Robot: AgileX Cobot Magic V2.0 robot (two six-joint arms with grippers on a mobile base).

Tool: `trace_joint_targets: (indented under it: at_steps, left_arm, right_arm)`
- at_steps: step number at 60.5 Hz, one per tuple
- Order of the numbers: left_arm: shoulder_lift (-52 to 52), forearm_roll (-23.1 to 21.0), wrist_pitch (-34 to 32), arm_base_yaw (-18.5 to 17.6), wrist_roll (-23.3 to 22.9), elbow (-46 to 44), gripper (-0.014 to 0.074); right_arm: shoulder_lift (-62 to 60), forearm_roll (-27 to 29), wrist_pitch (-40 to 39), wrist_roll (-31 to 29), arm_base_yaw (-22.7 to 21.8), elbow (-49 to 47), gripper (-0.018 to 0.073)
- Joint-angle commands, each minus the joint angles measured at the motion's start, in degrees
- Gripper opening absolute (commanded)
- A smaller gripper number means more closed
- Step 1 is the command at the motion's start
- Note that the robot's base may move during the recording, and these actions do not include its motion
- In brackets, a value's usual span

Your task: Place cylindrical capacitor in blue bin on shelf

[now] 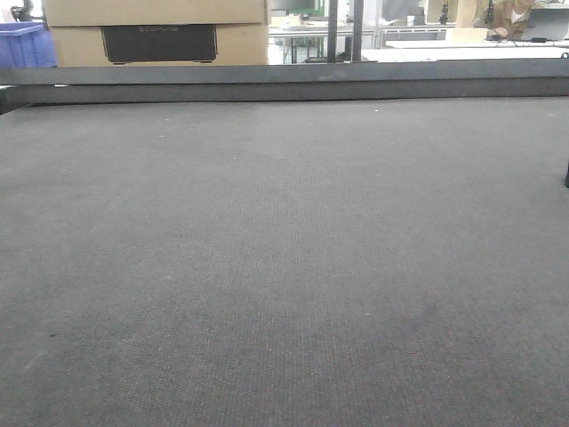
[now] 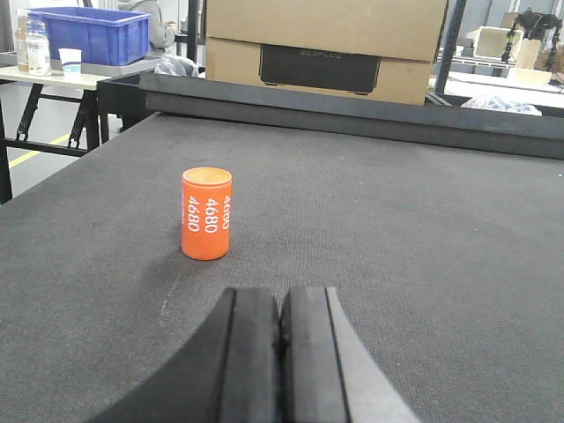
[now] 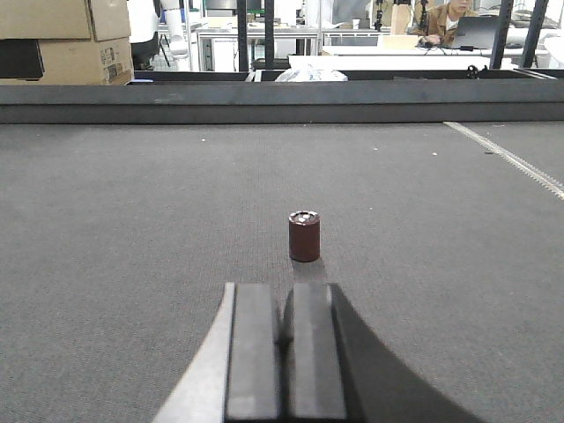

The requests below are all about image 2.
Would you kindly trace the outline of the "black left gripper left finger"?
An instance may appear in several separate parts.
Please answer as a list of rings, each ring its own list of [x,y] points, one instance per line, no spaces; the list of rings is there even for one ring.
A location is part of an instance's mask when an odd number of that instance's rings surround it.
[[[94,422],[278,422],[278,308],[227,288],[189,340]]]

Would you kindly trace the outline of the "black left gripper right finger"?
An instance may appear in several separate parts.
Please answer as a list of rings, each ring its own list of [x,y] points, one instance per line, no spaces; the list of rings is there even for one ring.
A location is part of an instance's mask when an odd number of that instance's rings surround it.
[[[281,316],[285,422],[416,422],[333,287],[293,287]]]

